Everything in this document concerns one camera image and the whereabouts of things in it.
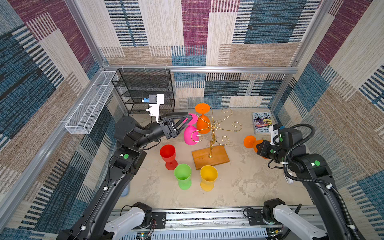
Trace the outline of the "yellow plastic wine glass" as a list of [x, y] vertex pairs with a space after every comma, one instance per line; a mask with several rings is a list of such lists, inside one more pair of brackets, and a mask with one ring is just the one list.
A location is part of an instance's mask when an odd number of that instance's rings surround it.
[[200, 186], [202, 190], [209, 192], [215, 186], [215, 181], [218, 178], [218, 171], [215, 167], [206, 165], [201, 168], [201, 183]]

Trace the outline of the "red plastic wine glass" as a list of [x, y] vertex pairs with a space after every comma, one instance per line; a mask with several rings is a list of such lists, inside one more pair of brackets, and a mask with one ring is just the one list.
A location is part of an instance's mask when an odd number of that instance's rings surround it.
[[160, 155], [165, 162], [167, 170], [173, 171], [177, 166], [176, 149], [173, 145], [164, 145], [160, 149]]

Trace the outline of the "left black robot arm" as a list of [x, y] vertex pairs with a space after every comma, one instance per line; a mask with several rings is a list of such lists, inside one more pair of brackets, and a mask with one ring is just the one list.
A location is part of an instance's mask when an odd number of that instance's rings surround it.
[[122, 117], [115, 127], [118, 147], [108, 164], [103, 184], [77, 222], [58, 234], [59, 240], [120, 240], [128, 231], [150, 223], [151, 208], [138, 204], [114, 221], [108, 219], [124, 189], [140, 169], [147, 153], [144, 147], [152, 142], [176, 138], [193, 117], [187, 112], [161, 116], [158, 122], [145, 127], [132, 116]]

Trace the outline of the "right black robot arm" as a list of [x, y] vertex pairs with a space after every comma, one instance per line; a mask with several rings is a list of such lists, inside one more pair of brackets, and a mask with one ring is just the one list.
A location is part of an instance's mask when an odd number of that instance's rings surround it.
[[362, 240], [362, 233], [355, 225], [347, 205], [338, 192], [332, 171], [319, 154], [308, 154], [305, 143], [315, 135], [309, 124], [290, 128], [274, 125], [271, 141], [254, 140], [244, 145], [272, 162], [281, 164], [286, 178], [300, 182], [308, 191], [323, 220], [325, 230], [310, 225], [288, 209], [280, 199], [264, 203], [263, 218], [266, 223], [279, 222], [306, 240]]

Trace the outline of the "pink plastic wine glass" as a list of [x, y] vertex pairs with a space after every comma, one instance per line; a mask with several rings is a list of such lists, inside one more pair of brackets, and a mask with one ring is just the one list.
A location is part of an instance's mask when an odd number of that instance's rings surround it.
[[184, 140], [187, 145], [196, 145], [198, 143], [199, 137], [198, 132], [196, 132], [197, 128], [194, 126], [197, 123], [198, 116], [195, 114], [190, 114], [192, 116], [192, 120], [188, 123], [187, 128], [184, 132]]

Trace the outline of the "orange back wine glass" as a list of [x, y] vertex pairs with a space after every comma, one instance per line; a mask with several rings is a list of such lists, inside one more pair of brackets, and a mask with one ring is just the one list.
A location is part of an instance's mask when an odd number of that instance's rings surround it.
[[208, 104], [200, 103], [196, 105], [195, 110], [200, 116], [197, 121], [197, 130], [199, 134], [208, 134], [211, 129], [209, 128], [210, 119], [205, 115], [210, 111], [211, 107]]

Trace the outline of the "green plastic wine glass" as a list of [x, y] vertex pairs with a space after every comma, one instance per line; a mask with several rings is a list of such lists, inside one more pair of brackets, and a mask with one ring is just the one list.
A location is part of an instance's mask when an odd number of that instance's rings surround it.
[[182, 190], [188, 190], [191, 185], [192, 169], [187, 164], [180, 164], [174, 170], [174, 175], [178, 181], [179, 188]]

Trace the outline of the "orange front wine glass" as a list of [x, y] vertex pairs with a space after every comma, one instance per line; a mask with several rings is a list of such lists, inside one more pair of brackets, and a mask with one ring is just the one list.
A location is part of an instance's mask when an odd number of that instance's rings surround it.
[[247, 136], [244, 139], [244, 146], [247, 149], [253, 149], [257, 155], [261, 156], [259, 154], [259, 148], [262, 146], [262, 143], [264, 140], [257, 140], [254, 136]]

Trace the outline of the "orange wine glass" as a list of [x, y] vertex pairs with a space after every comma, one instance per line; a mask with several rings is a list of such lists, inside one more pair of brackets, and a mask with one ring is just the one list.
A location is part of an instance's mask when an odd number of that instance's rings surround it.
[[254, 136], [247, 136], [244, 139], [244, 146], [247, 149], [253, 149], [257, 155], [261, 156], [259, 154], [259, 148], [262, 146], [262, 143], [264, 140], [257, 140]]
[[197, 130], [199, 134], [208, 134], [211, 129], [209, 128], [210, 119], [205, 115], [210, 111], [211, 107], [208, 104], [200, 103], [196, 105], [195, 110], [200, 116], [197, 121]]

